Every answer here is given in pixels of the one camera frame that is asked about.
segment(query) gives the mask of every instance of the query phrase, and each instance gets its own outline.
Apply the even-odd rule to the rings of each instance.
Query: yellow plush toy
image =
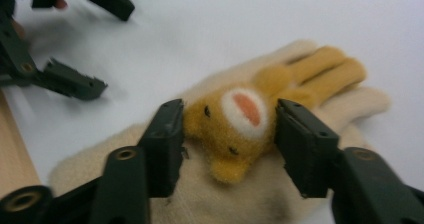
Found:
[[[203,145],[215,179],[238,183],[274,146],[279,98],[313,109],[364,79],[358,61],[337,48],[322,47],[295,62],[265,67],[249,82],[222,87],[188,103],[184,133]]]

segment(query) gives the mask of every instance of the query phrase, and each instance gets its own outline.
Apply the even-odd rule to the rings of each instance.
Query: beige glove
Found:
[[[207,86],[213,90],[222,84],[219,83],[220,79],[229,82],[226,76],[232,76],[232,72],[248,79],[249,75],[281,57],[290,60],[313,51],[313,43],[296,42],[288,48],[214,75],[198,87]],[[241,75],[240,70],[248,71]],[[200,96],[198,91],[198,88],[194,88],[182,97],[195,100]],[[388,103],[384,94],[359,88],[333,97],[315,113],[341,134],[342,147],[363,147],[366,143],[351,122],[386,110]],[[63,161],[51,175],[51,186],[56,194],[63,194],[101,175],[107,154],[121,146],[135,145],[145,127],[134,125]],[[198,144],[186,141],[184,145],[188,149],[189,159],[185,159],[181,166],[181,176],[174,194],[170,198],[151,200],[152,223],[294,223],[322,202],[300,197],[283,169],[284,160],[277,151],[258,159],[243,182],[227,186],[209,175],[203,149]]]

